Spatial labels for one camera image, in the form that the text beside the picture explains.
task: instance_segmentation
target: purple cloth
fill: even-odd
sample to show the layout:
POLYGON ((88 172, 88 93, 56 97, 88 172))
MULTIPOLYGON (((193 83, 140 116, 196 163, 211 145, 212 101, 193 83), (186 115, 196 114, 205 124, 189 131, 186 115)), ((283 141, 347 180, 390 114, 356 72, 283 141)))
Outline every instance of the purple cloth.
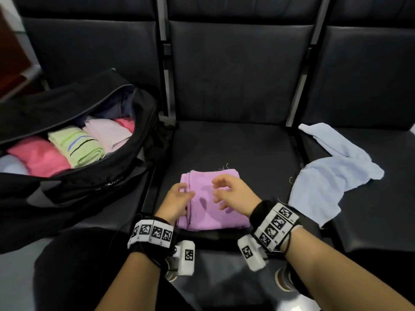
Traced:
POLYGON ((219 175, 230 174, 239 177, 235 169, 226 169, 214 172, 190 171, 181 176, 180 182, 187 183, 186 191, 194 191, 195 197, 187 205, 187 215, 178 220, 179 228, 200 231, 224 228, 249 227, 249 219, 228 208, 219 210, 219 203, 213 202, 212 180, 219 175))

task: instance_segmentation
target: hand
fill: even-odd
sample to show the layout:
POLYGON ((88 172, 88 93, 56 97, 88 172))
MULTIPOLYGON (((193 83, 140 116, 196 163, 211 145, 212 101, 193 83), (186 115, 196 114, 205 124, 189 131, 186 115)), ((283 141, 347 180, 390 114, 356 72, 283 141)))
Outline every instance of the hand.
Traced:
POLYGON ((157 217, 160 217, 172 226, 180 216, 186 215, 186 206, 189 201, 195 196, 194 191, 180 192, 180 189, 187 188, 186 183, 176 183, 167 192, 163 203, 158 208, 156 213, 157 217))
POLYGON ((239 214, 250 217, 252 211, 262 200, 243 182, 240 178, 231 175, 220 175, 212 180, 213 183, 213 201, 222 203, 219 209, 230 207, 235 209, 239 214))

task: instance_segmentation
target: black bag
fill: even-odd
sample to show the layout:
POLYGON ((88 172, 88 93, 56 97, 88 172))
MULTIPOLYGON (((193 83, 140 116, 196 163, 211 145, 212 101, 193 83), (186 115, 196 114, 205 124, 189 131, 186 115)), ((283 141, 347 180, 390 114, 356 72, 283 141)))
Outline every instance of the black bag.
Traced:
POLYGON ((129 193, 167 150, 172 134, 158 118, 157 100, 114 70, 0 105, 4 152, 18 140, 45 136, 125 99, 132 103, 135 130, 111 155, 50 178, 0 173, 0 253, 70 227, 129 193))

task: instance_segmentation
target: forearm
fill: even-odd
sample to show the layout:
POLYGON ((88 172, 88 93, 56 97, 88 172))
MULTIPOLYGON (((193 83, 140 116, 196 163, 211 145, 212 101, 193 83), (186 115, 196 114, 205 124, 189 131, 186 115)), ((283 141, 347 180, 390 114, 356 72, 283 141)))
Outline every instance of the forearm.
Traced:
POLYGON ((293 231, 286 258, 323 311, 415 310, 391 287, 303 228, 293 231))
POLYGON ((152 311, 160 269, 143 253, 131 253, 95 311, 152 311))

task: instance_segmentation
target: light pink towel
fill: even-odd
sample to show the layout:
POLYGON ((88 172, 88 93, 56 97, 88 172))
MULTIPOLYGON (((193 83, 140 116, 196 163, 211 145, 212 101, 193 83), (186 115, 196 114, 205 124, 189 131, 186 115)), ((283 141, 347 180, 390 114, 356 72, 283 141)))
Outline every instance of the light pink towel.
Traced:
POLYGON ((128 131, 130 131, 131 133, 134 132, 134 128, 135 128, 134 119, 127 117, 127 118, 114 119, 114 121, 117 122, 119 125, 128 129, 128 131))
POLYGON ((105 153, 114 152, 131 137, 131 132, 110 119, 87 117, 83 129, 95 137, 104 147, 105 153))
POLYGON ((181 176, 180 182, 188 185, 186 191, 194 191, 196 194, 187 205, 187 216, 179 218, 179 228, 200 231, 224 228, 249 227, 249 219, 228 208, 219 210, 219 203, 213 202, 212 180, 219 175, 230 174, 239 177, 235 169, 226 169, 214 172, 190 171, 181 176))
POLYGON ((51 177, 71 169, 65 156, 52 143, 39 136, 25 138, 7 152, 23 162, 31 176, 51 177))

